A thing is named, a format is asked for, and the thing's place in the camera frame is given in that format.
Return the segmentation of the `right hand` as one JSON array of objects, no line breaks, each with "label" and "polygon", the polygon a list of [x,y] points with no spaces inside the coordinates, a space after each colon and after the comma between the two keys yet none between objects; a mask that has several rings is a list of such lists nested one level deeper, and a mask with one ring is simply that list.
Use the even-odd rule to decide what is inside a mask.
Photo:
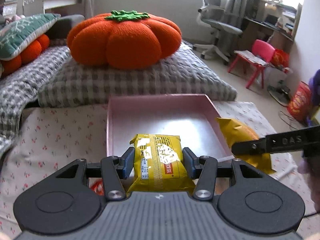
[{"label": "right hand", "polygon": [[311,200],[319,212],[319,156],[304,158],[298,165],[298,172],[307,175],[307,183],[311,192]]}]

